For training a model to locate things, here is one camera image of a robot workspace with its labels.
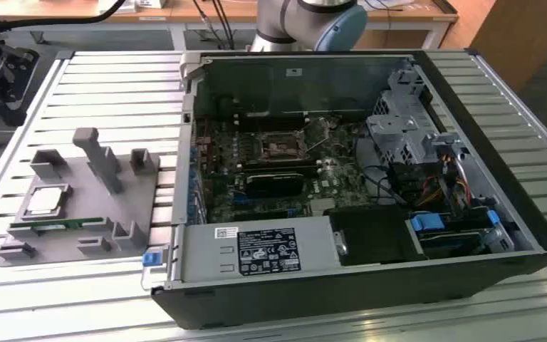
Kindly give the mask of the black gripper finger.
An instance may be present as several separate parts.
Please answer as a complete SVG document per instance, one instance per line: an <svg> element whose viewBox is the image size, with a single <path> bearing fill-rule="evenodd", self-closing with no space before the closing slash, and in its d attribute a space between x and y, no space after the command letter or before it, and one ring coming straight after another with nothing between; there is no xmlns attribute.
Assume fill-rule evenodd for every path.
<svg viewBox="0 0 547 342"><path fill-rule="evenodd" d="M26 95L30 80L0 82L0 116L6 125L24 125L28 104Z"/></svg>

